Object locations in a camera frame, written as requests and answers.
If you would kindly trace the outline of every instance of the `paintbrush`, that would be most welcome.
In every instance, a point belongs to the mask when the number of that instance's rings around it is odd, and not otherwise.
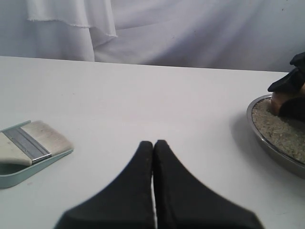
[[[0,132],[2,164],[32,166],[69,150],[73,150],[72,143],[42,121]]]

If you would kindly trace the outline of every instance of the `light blue tray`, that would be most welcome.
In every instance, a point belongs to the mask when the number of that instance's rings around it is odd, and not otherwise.
[[[30,123],[31,121],[27,121],[21,123],[19,125],[12,126],[5,130],[20,127]],[[12,187],[14,185],[19,184],[20,182],[28,179],[29,177],[33,176],[35,173],[41,171],[45,167],[49,166],[50,164],[54,163],[55,161],[61,159],[62,157],[72,153],[73,150],[68,150],[56,156],[52,156],[46,160],[43,160],[37,164],[32,166],[19,166],[19,165],[8,165],[8,164],[0,164],[0,188],[7,188]]]

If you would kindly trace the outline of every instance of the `white table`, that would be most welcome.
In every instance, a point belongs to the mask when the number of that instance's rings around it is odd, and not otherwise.
[[[284,74],[0,57],[0,129],[43,120],[75,144],[0,190],[0,228],[52,228],[107,186],[141,140],[157,139],[266,229],[305,228],[305,180],[265,155],[245,117]]]

